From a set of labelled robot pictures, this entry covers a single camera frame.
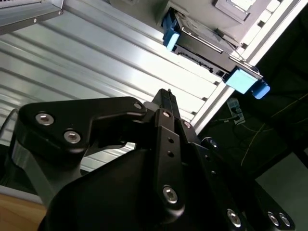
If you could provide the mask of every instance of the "white metal ceiling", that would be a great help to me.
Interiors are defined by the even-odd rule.
[[[181,116],[191,121],[193,112],[204,111],[204,99],[221,97],[221,80],[168,52],[160,32],[101,0],[67,0],[64,9],[0,37],[0,125],[27,103],[118,96],[144,102],[160,88],[172,90]],[[1,144],[9,145],[12,131],[10,125]],[[132,148],[86,157],[82,168],[96,169]]]

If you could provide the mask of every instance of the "wire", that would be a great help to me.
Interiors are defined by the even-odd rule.
[[[253,129],[247,127],[247,126],[244,125],[244,124],[241,124],[241,125],[242,125],[244,128],[246,128],[247,130],[249,130],[249,131],[258,132],[257,130],[253,130]],[[261,132],[264,132],[264,131],[272,131],[272,130],[274,130],[274,129],[273,129],[273,128],[270,128],[270,129],[263,130],[263,131],[261,131]]]
[[[11,118],[13,117],[14,113],[18,113],[17,108],[14,108],[13,110],[11,110],[8,117],[6,117],[4,123],[2,124],[2,126],[0,128],[0,138],[2,137],[4,130],[5,130],[6,126],[8,125],[9,121],[11,120]]]
[[[284,107],[283,109],[279,110],[278,112],[276,112],[275,114],[273,114],[273,115],[271,116],[271,118],[273,118],[274,116],[276,116],[276,115],[278,115],[279,113],[283,112],[284,110],[286,110],[287,108],[289,108],[290,106],[292,106],[292,105],[295,104],[296,102],[300,101],[301,99],[305,98],[307,95],[308,95],[308,93],[307,93],[306,95],[302,96],[301,98],[295,100],[294,102],[290,103],[289,105],[287,105],[287,106]],[[246,158],[246,156],[247,156],[247,153],[248,153],[248,151],[249,151],[249,149],[250,149],[250,146],[252,145],[252,143],[254,142],[255,138],[256,138],[257,135],[260,133],[260,131],[264,128],[264,126],[265,126],[265,123],[260,127],[260,129],[255,133],[254,137],[253,137],[252,140],[250,141],[250,144],[248,145],[248,148],[247,148],[247,150],[246,150],[246,153],[245,153],[245,155],[244,155],[244,157],[243,157],[243,159],[242,159],[242,161],[241,161],[241,166],[243,165],[243,162],[244,162],[244,160],[245,160],[245,158]]]
[[[244,58],[237,52],[236,47],[233,46],[233,44],[231,44],[228,40],[226,40],[225,38],[223,38],[221,35],[219,35],[219,34],[217,34],[217,35],[218,35],[219,37],[221,37],[221,39],[224,40],[224,41],[232,48],[232,50],[234,50],[234,51],[240,56],[240,58],[242,59],[242,61],[244,61],[244,62],[247,61],[246,59],[244,59]]]
[[[215,121],[225,121],[225,120],[230,120],[230,119],[236,119],[238,116],[233,116],[233,117],[229,117],[229,118],[224,118],[224,119],[216,119],[216,120],[213,120],[212,122],[215,122]]]
[[[300,121],[297,121],[297,122],[295,122],[295,123],[292,123],[292,124],[293,124],[293,125],[294,125],[294,124],[300,124],[300,123],[302,123],[302,122],[304,122],[304,121],[306,121],[306,120],[308,120],[308,117],[305,118],[305,119],[302,119],[302,120],[300,120]]]
[[[243,162],[244,162],[244,160],[245,160],[245,158],[246,158],[246,156],[247,156],[247,153],[248,153],[248,151],[249,151],[249,149],[250,149],[250,146],[252,145],[252,143],[254,142],[255,138],[257,137],[257,135],[258,135],[259,132],[263,129],[264,126],[265,126],[265,124],[263,124],[263,125],[260,127],[260,129],[259,129],[259,130],[255,133],[255,135],[253,136],[253,138],[252,138],[250,144],[248,145],[248,148],[247,148],[247,150],[246,150],[246,153],[245,153],[245,155],[244,155],[244,157],[243,157],[243,159],[242,159],[242,161],[241,161],[241,166],[243,165]]]

